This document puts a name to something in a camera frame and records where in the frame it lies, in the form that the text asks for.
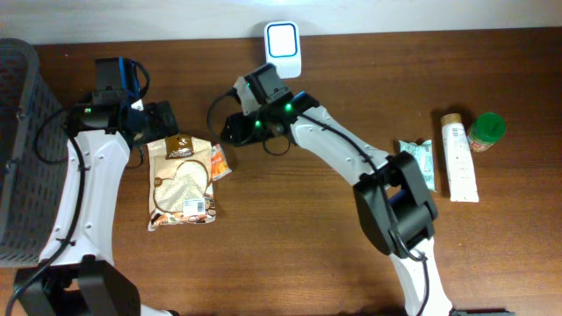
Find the orange tissue packet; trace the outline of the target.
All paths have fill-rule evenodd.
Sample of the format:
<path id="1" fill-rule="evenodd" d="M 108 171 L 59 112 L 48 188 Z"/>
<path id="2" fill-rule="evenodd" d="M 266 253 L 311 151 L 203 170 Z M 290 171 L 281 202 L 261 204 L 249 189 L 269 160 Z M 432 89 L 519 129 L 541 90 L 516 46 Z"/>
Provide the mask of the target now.
<path id="1" fill-rule="evenodd" d="M 224 176 L 232 172 L 228 165 L 227 157 L 220 144 L 215 144 L 212 147 L 211 158 L 211 178 L 213 182 L 219 181 Z"/>

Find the glutinous rice bag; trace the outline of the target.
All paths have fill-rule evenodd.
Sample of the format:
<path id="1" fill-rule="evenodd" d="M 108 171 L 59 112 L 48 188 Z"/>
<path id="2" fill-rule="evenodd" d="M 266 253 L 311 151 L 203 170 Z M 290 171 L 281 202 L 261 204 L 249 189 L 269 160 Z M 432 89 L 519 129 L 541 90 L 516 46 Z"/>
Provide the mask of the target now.
<path id="1" fill-rule="evenodd" d="M 148 231 L 215 221 L 212 153 L 210 141 L 186 134 L 148 144 Z"/>

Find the teal wipes packet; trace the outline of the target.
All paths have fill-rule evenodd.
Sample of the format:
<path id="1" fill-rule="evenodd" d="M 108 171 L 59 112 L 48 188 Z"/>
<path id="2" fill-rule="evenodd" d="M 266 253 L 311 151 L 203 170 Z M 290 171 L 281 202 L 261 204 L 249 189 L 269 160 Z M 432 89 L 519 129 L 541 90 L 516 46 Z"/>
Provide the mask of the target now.
<path id="1" fill-rule="evenodd" d="M 399 141 L 400 151 L 411 154 L 417 161 L 422 177 L 431 191 L 436 191 L 435 166 L 432 140 L 426 140 L 422 144 L 414 142 Z"/>

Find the white tube gold cap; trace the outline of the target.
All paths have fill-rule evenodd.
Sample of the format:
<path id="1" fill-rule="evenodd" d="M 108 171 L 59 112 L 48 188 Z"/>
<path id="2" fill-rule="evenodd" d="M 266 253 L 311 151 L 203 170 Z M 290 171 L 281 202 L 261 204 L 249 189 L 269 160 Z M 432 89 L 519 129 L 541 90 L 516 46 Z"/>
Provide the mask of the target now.
<path id="1" fill-rule="evenodd" d="M 478 203 L 471 150 L 458 113 L 441 117 L 444 157 L 451 202 Z"/>

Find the green lid jar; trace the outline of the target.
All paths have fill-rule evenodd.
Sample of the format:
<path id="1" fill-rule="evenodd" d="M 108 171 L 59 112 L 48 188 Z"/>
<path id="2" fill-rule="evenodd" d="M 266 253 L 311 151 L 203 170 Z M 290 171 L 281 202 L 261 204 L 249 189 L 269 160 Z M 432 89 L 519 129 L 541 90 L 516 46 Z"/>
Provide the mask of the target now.
<path id="1" fill-rule="evenodd" d="M 494 145 L 506 133 L 507 127 L 503 117 L 487 112 L 480 115 L 470 126 L 467 140 L 473 152 L 483 152 Z"/>

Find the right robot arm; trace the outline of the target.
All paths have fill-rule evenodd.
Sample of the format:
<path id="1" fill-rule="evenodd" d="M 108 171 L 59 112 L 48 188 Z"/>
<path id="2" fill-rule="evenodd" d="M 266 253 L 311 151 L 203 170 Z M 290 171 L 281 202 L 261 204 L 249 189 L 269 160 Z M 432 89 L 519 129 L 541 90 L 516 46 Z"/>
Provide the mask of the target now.
<path id="1" fill-rule="evenodd" d="M 322 159 L 352 188 L 360 227 L 390 258 L 409 315 L 452 315 L 434 253 L 437 209 L 415 158 L 388 154 L 338 124 L 319 100 L 298 94 L 264 64 L 226 92 L 241 111 L 227 117 L 220 140 L 235 147 L 282 136 Z"/>

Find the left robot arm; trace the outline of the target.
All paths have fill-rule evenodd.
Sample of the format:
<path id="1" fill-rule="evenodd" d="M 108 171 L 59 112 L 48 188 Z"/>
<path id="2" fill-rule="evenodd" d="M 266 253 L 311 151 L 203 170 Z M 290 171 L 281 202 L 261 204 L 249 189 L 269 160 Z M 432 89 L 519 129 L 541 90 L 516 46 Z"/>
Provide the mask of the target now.
<path id="1" fill-rule="evenodd" d="M 124 57 L 96 62 L 96 88 L 69 107 L 23 91 L 2 123 L 1 263 L 17 270 L 5 310 L 30 315 L 152 315 L 112 255 L 121 177 L 132 151 L 172 136 L 169 103 L 144 104 L 150 77 Z"/>

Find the white barcode scanner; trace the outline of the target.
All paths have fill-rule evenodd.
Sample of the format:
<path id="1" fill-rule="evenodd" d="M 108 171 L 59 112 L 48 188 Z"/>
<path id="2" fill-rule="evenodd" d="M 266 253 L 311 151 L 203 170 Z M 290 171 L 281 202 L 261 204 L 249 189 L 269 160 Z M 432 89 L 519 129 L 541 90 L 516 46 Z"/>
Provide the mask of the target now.
<path id="1" fill-rule="evenodd" d="M 263 28 L 266 62 L 276 67 L 281 79 L 302 73 L 299 27 L 292 21 L 270 22 Z"/>

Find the grey plastic mesh basket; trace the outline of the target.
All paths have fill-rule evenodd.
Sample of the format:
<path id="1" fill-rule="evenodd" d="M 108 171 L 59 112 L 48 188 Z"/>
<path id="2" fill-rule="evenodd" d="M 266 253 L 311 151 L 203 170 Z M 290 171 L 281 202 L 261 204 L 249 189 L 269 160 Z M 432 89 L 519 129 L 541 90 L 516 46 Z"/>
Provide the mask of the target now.
<path id="1" fill-rule="evenodd" d="M 66 176 L 62 108 L 21 39 L 1 40 L 1 266 L 33 266 L 53 230 Z"/>

